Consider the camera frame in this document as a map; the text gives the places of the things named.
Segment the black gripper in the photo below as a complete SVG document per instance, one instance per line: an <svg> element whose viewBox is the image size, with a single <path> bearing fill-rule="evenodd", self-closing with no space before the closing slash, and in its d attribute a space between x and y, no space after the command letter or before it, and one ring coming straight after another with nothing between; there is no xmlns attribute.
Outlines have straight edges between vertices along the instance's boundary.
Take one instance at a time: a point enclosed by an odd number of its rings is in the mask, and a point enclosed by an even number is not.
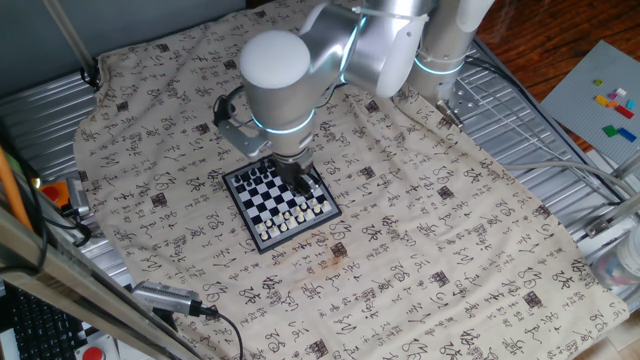
<svg viewBox="0 0 640 360"><path fill-rule="evenodd" d="M304 197L313 195L318 184L316 177L308 174L313 166L312 153L309 149L291 156L274 153L273 159L276 172L293 192L301 191Z"/></svg>

